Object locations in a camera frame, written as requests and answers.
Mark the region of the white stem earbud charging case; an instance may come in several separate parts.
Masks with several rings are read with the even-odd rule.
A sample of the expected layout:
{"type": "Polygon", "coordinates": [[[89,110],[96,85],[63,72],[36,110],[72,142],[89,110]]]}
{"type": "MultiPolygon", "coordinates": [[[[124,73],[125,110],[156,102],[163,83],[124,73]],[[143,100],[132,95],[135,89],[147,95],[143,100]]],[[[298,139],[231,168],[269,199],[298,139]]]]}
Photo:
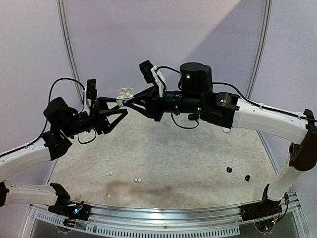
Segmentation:
{"type": "Polygon", "coordinates": [[[134,89],[131,87],[120,88],[117,91],[116,102],[118,106],[125,107],[124,101],[128,101],[134,98],[134,89]]]}

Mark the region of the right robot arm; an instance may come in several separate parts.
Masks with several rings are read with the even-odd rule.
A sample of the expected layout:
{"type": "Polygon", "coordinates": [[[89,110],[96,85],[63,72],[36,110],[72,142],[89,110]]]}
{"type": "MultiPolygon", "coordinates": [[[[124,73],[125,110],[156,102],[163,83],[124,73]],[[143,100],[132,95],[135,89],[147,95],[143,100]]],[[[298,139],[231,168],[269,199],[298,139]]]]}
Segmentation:
{"type": "Polygon", "coordinates": [[[290,141],[284,166],[256,206],[260,216],[274,210],[275,202],[281,200],[299,175],[317,164],[317,127],[311,110],[300,113],[269,107],[250,101],[239,91],[215,93],[211,67],[199,62],[180,66],[177,91],[167,91],[160,67],[145,61],[139,68],[151,87],[124,100],[123,105],[150,119],[160,121],[164,113],[195,114],[224,129],[251,129],[290,141]]]}

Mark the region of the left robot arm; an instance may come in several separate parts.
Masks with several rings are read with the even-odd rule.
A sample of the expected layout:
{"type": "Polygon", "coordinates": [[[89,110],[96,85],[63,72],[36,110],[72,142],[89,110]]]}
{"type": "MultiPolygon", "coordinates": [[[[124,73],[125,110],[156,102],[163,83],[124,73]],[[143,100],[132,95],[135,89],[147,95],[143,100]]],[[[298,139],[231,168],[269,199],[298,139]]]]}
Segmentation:
{"type": "Polygon", "coordinates": [[[61,97],[53,99],[44,110],[50,130],[35,142],[4,152],[0,156],[1,206],[26,203],[55,206],[63,215],[70,215],[73,203],[70,195],[57,183],[49,185],[22,184],[8,178],[31,166],[58,159],[71,147],[71,139],[82,132],[95,131],[97,135],[110,133],[128,114],[126,109],[110,109],[109,98],[99,97],[92,103],[90,112],[78,112],[61,97]]]}

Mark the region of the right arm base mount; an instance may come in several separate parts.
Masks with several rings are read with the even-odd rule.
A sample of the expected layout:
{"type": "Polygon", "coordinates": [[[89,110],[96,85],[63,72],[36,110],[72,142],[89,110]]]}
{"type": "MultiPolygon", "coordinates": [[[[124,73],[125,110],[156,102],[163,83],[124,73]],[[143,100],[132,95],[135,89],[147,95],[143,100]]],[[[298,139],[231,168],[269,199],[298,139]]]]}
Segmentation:
{"type": "Polygon", "coordinates": [[[243,221],[255,220],[282,212],[280,201],[269,199],[241,205],[239,208],[243,221]]]}

